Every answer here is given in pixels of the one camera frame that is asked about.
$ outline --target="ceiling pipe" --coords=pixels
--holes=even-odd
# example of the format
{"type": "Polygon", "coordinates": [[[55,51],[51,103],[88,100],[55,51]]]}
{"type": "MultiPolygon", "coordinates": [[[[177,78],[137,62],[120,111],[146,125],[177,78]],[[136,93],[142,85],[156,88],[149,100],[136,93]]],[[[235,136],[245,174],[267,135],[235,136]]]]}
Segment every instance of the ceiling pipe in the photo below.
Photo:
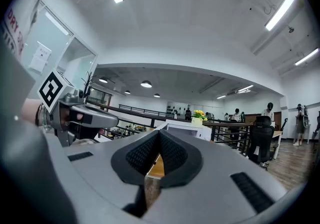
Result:
{"type": "Polygon", "coordinates": [[[204,88],[199,90],[199,94],[202,94],[203,92],[207,91],[209,88],[212,88],[213,86],[219,84],[221,81],[224,81],[225,78],[218,78],[214,82],[211,82],[209,85],[205,86],[204,88]]]}

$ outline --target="table leg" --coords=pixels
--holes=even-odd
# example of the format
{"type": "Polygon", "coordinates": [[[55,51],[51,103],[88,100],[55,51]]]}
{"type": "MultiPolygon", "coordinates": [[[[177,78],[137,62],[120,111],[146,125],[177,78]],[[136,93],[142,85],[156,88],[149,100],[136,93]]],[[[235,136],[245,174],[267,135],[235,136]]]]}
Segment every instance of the table leg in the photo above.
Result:
{"type": "Polygon", "coordinates": [[[279,152],[279,148],[280,148],[280,142],[281,142],[281,134],[279,135],[279,139],[278,139],[278,147],[275,149],[275,154],[273,156],[273,159],[277,158],[278,152],[279,152]]]}

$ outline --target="flower pot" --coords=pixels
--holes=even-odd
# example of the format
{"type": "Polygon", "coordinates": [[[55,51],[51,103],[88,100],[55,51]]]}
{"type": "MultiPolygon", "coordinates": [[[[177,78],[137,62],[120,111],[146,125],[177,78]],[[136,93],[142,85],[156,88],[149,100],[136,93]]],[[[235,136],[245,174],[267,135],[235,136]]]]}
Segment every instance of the flower pot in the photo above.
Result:
{"type": "Polygon", "coordinates": [[[202,126],[202,118],[195,118],[195,117],[193,117],[191,123],[192,123],[194,126],[202,126]]]}

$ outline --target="desk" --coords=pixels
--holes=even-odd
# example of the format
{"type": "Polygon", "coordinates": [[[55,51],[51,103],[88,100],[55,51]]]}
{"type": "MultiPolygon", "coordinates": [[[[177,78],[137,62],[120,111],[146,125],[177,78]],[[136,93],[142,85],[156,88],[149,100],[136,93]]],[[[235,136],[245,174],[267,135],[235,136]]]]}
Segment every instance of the desk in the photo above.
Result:
{"type": "Polygon", "coordinates": [[[281,142],[281,136],[282,136],[282,131],[275,131],[275,132],[273,133],[273,138],[278,137],[278,136],[279,136],[279,139],[278,139],[278,147],[275,149],[275,153],[274,153],[273,159],[276,159],[276,158],[277,158],[277,155],[278,155],[278,152],[279,152],[280,142],[281,142]]]}

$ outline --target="white ceiling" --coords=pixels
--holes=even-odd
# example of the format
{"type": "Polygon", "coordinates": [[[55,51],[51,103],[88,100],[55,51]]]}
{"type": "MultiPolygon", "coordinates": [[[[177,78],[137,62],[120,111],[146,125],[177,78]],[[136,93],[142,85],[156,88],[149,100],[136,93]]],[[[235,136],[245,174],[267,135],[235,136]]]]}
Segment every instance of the white ceiling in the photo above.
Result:
{"type": "Polygon", "coordinates": [[[242,44],[252,54],[257,46],[267,41],[258,57],[269,62],[281,75],[296,69],[294,63],[319,46],[316,23],[303,1],[297,2],[297,8],[292,10],[283,26],[271,32],[267,32],[264,26],[275,12],[271,6],[279,7],[283,0],[124,0],[118,4],[113,0],[72,2],[93,25],[107,47],[121,44],[119,39],[128,32],[134,33],[149,26],[173,24],[201,27],[242,44]],[[294,28],[293,33],[288,32],[286,23],[294,28]]]}
{"type": "MultiPolygon", "coordinates": [[[[95,82],[108,89],[113,90],[116,84],[122,86],[120,90],[121,93],[129,90],[132,95],[146,97],[153,97],[155,93],[159,93],[165,99],[174,99],[174,96],[178,97],[184,94],[189,97],[196,97],[204,100],[216,99],[221,95],[248,86],[248,84],[245,83],[224,79],[220,83],[210,87],[210,85],[220,79],[220,77],[203,73],[161,68],[97,68],[94,75],[96,76],[95,82]],[[106,76],[109,79],[108,84],[99,82],[99,78],[102,76],[106,76]],[[144,80],[149,80],[151,82],[151,89],[141,87],[141,83],[144,80]]],[[[252,93],[255,94],[262,91],[264,90],[256,87],[252,89],[252,93]]]]}

